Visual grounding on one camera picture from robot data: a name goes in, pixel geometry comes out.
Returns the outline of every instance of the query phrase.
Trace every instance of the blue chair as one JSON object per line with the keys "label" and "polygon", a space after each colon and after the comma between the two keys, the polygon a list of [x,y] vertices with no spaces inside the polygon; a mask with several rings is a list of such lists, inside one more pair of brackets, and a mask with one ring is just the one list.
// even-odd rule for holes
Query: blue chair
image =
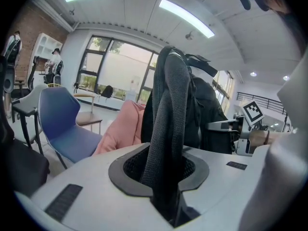
{"label": "blue chair", "polygon": [[102,136],[76,124],[80,104],[66,88],[44,89],[38,107],[41,128],[65,169],[61,156],[76,163],[94,153]]}

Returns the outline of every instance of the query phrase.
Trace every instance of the black chair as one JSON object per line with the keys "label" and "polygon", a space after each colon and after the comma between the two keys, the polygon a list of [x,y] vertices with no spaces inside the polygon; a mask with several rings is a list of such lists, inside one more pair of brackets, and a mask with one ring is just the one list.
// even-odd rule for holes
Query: black chair
{"label": "black chair", "polygon": [[[0,57],[0,93],[7,69],[6,59]],[[49,162],[41,154],[29,149],[14,139],[14,132],[5,115],[3,100],[0,100],[0,159],[5,167],[12,190],[31,196],[47,180]]]}
{"label": "black chair", "polygon": [[12,99],[20,99],[22,97],[25,97],[26,95],[28,95],[33,90],[33,80],[34,80],[33,76],[34,76],[35,70],[37,68],[38,62],[39,62],[39,57],[38,56],[34,57],[31,73],[30,73],[30,76],[29,76],[28,81],[27,81],[27,87],[23,87],[24,82],[22,80],[18,80],[18,81],[15,82],[15,85],[19,86],[19,88],[14,89],[11,92],[11,98]]}

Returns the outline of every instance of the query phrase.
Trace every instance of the white shelf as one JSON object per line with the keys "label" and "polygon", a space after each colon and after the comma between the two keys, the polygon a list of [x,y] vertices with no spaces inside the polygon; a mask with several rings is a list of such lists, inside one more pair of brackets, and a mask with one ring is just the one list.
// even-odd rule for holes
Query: white shelf
{"label": "white shelf", "polygon": [[31,72],[33,58],[35,56],[39,56],[40,58],[50,60],[52,58],[52,52],[54,51],[54,49],[59,48],[61,50],[62,45],[63,44],[61,42],[55,40],[54,38],[48,36],[47,34],[40,33],[32,51],[29,63],[28,77]]}

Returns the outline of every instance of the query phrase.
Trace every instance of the window frame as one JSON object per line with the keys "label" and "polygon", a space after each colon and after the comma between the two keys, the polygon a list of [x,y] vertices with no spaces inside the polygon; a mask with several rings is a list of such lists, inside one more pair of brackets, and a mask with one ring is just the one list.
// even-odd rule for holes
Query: window frame
{"label": "window frame", "polygon": [[[103,39],[108,39],[109,40],[109,43],[106,47],[106,50],[105,51],[96,51],[96,50],[90,50],[88,49],[88,46],[91,42],[91,40],[93,38],[103,38]],[[91,91],[91,92],[94,92],[94,93],[97,93],[97,82],[98,82],[98,76],[100,75],[100,72],[101,72],[101,68],[102,68],[102,65],[103,65],[103,61],[104,61],[104,58],[105,58],[105,55],[106,53],[108,52],[109,48],[110,48],[110,45],[111,45],[111,42],[112,42],[112,39],[111,38],[106,38],[106,37],[103,37],[103,36],[96,36],[96,35],[92,35],[87,43],[87,46],[83,52],[83,55],[82,55],[82,58],[81,58],[81,61],[80,61],[80,65],[79,65],[79,69],[78,69],[78,73],[77,73],[77,77],[76,77],[76,82],[79,83],[80,81],[80,76],[81,74],[86,74],[86,75],[91,75],[91,76],[95,76],[96,79],[95,79],[95,85],[94,85],[94,90],[91,91],[91,90],[86,90],[84,88],[81,88],[79,87],[80,89],[82,90],[86,90],[86,91]],[[98,70],[97,72],[92,72],[92,71],[88,71],[88,70],[82,70],[82,66],[83,66],[83,63],[84,63],[84,60],[86,58],[86,55],[87,53],[92,53],[92,54],[97,54],[97,55],[102,55],[102,59],[101,59],[101,62],[100,62],[100,65],[98,67]]]}
{"label": "window frame", "polygon": [[[108,43],[108,46],[106,47],[106,50],[105,50],[105,51],[96,51],[96,50],[87,49],[87,47],[89,46],[89,44],[90,44],[92,38],[103,38],[103,39],[108,39],[108,40],[109,40],[109,43]],[[142,90],[152,91],[152,88],[145,87],[144,84],[145,84],[145,81],[146,81],[146,78],[147,78],[147,75],[148,75],[149,70],[151,69],[151,70],[154,70],[154,71],[155,71],[155,68],[152,67],[152,66],[150,66],[150,64],[151,64],[151,60],[152,60],[154,54],[159,55],[159,53],[157,53],[156,51],[150,50],[150,49],[148,49],[148,48],[146,48],[146,47],[143,47],[143,46],[140,46],[140,45],[137,45],[137,44],[134,44],[134,43],[125,41],[125,40],[120,40],[120,39],[117,39],[117,38],[104,37],[104,36],[98,36],[98,35],[92,35],[92,36],[90,37],[90,39],[89,39],[89,41],[88,41],[88,43],[87,43],[87,46],[86,46],[86,48],[85,48],[85,50],[84,50],[84,53],[83,53],[83,55],[82,55],[81,62],[80,62],[80,64],[79,64],[79,69],[78,69],[77,77],[76,77],[76,82],[79,83],[79,79],[80,79],[80,75],[81,75],[81,74],[87,74],[87,75],[95,76],[95,77],[96,77],[96,80],[95,80],[95,86],[94,86],[94,90],[93,90],[93,91],[92,91],[92,90],[86,90],[86,89],[81,88],[81,87],[79,87],[79,88],[82,89],[82,90],[86,90],[86,91],[90,91],[90,92],[97,93],[97,91],[98,91],[98,79],[99,79],[99,76],[100,76],[100,73],[101,73],[101,69],[102,69],[102,66],[103,66],[103,63],[104,63],[104,60],[105,60],[105,56],[106,56],[106,54],[109,52],[109,50],[110,50],[110,48],[111,48],[111,46],[112,46],[112,43],[113,43],[114,41],[126,43],[126,44],[129,44],[129,45],[138,47],[138,48],[140,48],[140,49],[143,49],[143,50],[146,50],[146,51],[149,51],[149,52],[152,53],[152,54],[151,54],[151,57],[150,57],[150,59],[149,59],[149,62],[148,62],[147,69],[146,69],[145,74],[144,74],[144,76],[143,76],[143,80],[142,80],[142,83],[141,83],[140,91],[139,91],[139,93],[138,93],[138,95],[137,95],[137,100],[136,100],[136,102],[138,102]],[[87,53],[99,54],[99,55],[102,55],[102,56],[103,56],[103,57],[102,57],[102,60],[101,60],[101,62],[100,62],[100,66],[99,66],[99,68],[98,68],[98,70],[97,70],[97,73],[92,72],[92,71],[82,70],[82,69],[81,69],[81,68],[82,68],[82,65],[83,65],[83,62],[84,62],[84,59],[85,59]]]}

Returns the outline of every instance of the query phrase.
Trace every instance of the black mesh fabric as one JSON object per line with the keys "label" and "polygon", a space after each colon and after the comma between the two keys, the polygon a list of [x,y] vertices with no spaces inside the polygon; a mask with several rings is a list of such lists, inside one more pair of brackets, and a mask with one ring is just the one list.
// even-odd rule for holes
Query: black mesh fabric
{"label": "black mesh fabric", "polygon": [[190,74],[172,46],[158,56],[153,85],[154,127],[141,183],[161,199],[171,199],[182,179],[182,149]]}
{"label": "black mesh fabric", "polygon": [[[131,179],[140,181],[145,168],[145,164],[147,162],[148,154],[149,147],[126,160],[123,165],[124,173]],[[181,166],[179,168],[179,174],[181,175],[179,181],[189,177],[194,171],[195,164],[186,157],[182,157]]]}
{"label": "black mesh fabric", "polygon": [[123,165],[124,173],[135,181],[140,181],[144,171],[149,147],[130,157]]}

